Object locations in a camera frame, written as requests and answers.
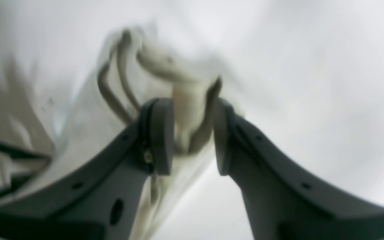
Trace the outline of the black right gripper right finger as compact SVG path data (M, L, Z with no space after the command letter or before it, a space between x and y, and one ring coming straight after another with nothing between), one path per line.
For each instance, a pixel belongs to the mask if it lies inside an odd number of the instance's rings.
M226 100L213 118L218 171L240 188L255 240L384 240L384 207L300 167Z

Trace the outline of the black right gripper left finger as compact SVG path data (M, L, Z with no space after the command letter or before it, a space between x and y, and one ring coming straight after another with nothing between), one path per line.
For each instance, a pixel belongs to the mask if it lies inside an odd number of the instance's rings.
M169 176L174 104L156 98L87 164L0 207L5 240L127 240L148 176Z

